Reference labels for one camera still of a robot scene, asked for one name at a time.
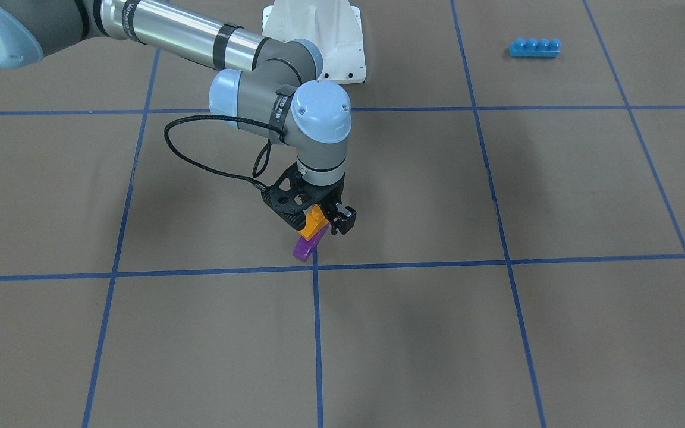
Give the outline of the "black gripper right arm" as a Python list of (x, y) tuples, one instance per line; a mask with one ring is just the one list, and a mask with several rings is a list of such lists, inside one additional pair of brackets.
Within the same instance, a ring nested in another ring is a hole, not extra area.
[(316, 186), (306, 181), (296, 163), (285, 169), (277, 181), (263, 190), (263, 202), (296, 231), (306, 227), (306, 211), (318, 205), (327, 219), (331, 219), (331, 234), (346, 235), (356, 223), (358, 212), (343, 206), (345, 176), (327, 186)]

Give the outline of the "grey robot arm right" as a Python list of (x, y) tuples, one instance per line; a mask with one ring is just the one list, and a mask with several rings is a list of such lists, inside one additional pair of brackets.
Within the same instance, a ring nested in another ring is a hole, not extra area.
[(155, 47), (216, 71), (209, 114), (164, 128), (177, 157), (215, 173), (185, 157), (169, 138), (176, 125), (199, 120), (222, 120), (264, 137), (264, 158), (275, 144), (293, 147), (296, 162), (272, 186), (258, 180), (258, 169), (231, 178), (258, 189), (296, 231), (307, 227), (313, 206), (332, 233), (351, 230), (357, 213), (342, 201), (353, 127), (350, 96), (322, 76), (322, 54), (313, 42), (281, 42), (161, 1), (0, 1), (0, 68), (36, 64), (98, 36)]

